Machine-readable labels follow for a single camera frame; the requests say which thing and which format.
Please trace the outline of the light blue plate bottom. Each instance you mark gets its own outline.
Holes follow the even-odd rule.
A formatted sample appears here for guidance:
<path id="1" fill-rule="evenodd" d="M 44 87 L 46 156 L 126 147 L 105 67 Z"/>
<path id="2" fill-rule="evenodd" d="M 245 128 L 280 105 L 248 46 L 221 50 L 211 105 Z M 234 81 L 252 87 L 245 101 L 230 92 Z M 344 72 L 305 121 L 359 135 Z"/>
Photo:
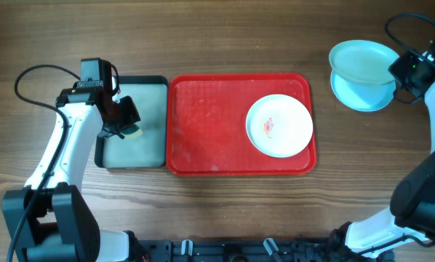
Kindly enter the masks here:
<path id="1" fill-rule="evenodd" d="M 328 55 L 332 70 L 342 79 L 366 86 L 394 81 L 388 71 L 399 58 L 391 48 L 373 41 L 349 40 L 335 45 Z"/>

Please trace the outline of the white plate with stain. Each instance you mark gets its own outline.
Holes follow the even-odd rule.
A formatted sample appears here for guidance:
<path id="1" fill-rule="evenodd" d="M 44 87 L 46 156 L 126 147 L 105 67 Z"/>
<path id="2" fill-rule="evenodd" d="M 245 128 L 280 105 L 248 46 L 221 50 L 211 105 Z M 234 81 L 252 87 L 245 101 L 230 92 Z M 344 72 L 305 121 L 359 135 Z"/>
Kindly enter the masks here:
<path id="1" fill-rule="evenodd" d="M 275 158 L 301 153 L 314 135 L 308 109 L 299 100 L 283 94 L 257 100 L 247 112 L 245 127 L 251 144 Z"/>

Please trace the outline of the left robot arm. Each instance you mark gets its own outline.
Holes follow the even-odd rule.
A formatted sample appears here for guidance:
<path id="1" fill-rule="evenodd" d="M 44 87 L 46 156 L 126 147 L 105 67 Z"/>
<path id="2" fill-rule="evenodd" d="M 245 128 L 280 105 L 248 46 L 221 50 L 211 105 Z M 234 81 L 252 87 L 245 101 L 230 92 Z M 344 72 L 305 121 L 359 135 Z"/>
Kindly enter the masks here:
<path id="1" fill-rule="evenodd" d="M 19 261 L 145 261 L 131 231 L 104 231 L 81 195 L 95 138 L 109 124 L 133 124 L 131 97 L 113 100 L 95 87 L 63 90 L 57 120 L 39 167 L 20 190 L 7 191 L 2 211 L 12 238 L 7 259 Z"/>

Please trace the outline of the light blue plate top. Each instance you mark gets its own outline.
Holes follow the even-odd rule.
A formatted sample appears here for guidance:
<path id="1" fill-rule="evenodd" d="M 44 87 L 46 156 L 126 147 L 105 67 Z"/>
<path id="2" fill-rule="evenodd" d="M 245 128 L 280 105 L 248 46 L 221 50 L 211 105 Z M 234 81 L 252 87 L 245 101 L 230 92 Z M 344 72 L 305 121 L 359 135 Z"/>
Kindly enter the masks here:
<path id="1" fill-rule="evenodd" d="M 385 108 L 394 98 L 396 83 L 380 86 L 364 86 L 348 82 L 334 71 L 330 84 L 335 97 L 345 106 L 355 111 L 373 112 Z"/>

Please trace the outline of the light blue plate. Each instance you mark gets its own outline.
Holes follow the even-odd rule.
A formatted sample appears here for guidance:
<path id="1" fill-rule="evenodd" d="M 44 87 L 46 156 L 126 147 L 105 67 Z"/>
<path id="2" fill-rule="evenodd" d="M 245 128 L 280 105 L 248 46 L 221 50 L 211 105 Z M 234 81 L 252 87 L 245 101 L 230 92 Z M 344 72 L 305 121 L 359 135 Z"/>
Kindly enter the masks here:
<path id="1" fill-rule="evenodd" d="M 334 71 L 330 84 L 335 97 L 345 106 L 355 111 L 373 112 L 385 108 L 394 98 L 396 83 L 380 86 L 364 86 L 348 82 Z"/>
<path id="2" fill-rule="evenodd" d="M 332 70 L 342 79 L 366 86 L 394 81 L 388 71 L 399 58 L 391 48 L 373 41 L 349 40 L 335 45 L 328 55 Z"/>

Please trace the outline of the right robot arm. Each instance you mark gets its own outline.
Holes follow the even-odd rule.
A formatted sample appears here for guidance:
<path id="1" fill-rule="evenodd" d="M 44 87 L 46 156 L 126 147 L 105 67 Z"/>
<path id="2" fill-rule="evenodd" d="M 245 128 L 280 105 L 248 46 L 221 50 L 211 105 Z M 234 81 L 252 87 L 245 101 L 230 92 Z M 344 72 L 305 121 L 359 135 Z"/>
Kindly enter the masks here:
<path id="1" fill-rule="evenodd" d="M 383 253 L 410 242 L 435 245 L 435 50 L 409 51 L 389 71 L 406 91 L 424 100 L 431 153 L 397 185 L 386 209 L 331 233 L 321 248 L 331 261 L 379 261 Z"/>

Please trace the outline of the green yellow sponge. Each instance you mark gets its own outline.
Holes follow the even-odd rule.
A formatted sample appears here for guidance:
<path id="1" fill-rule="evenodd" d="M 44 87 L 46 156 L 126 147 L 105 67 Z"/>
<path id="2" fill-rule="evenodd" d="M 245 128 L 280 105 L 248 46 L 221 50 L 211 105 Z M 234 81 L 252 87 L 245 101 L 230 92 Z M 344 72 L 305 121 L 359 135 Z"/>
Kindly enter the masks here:
<path id="1" fill-rule="evenodd" d="M 125 138 L 133 139 L 141 136 L 143 134 L 143 131 L 138 125 L 132 124 L 126 129 L 122 130 L 121 133 Z"/>

